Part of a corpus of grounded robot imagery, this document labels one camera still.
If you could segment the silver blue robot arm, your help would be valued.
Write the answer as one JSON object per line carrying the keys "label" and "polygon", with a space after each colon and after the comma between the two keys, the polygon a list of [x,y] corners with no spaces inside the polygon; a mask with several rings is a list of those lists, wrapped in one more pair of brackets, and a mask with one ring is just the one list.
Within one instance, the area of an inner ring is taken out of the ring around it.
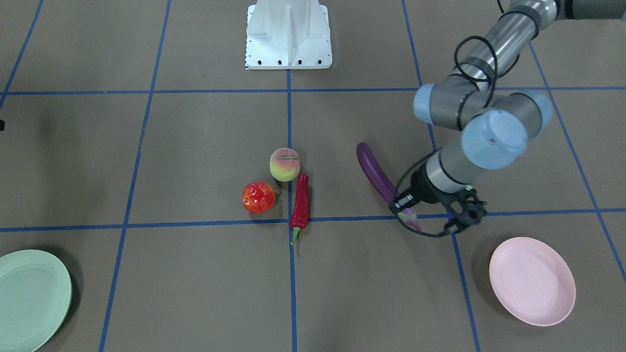
{"label": "silver blue robot arm", "polygon": [[391,210],[404,212],[416,203],[453,203],[472,218],[484,210],[472,184],[483,174],[508,167],[552,119],[545,94],[523,90],[495,94],[496,83],[515,66],[521,50],[559,20],[625,18],[623,0],[513,0],[467,56],[454,56],[452,73],[440,84],[418,89],[413,111],[419,120],[460,132],[426,159],[403,192],[393,190]]}

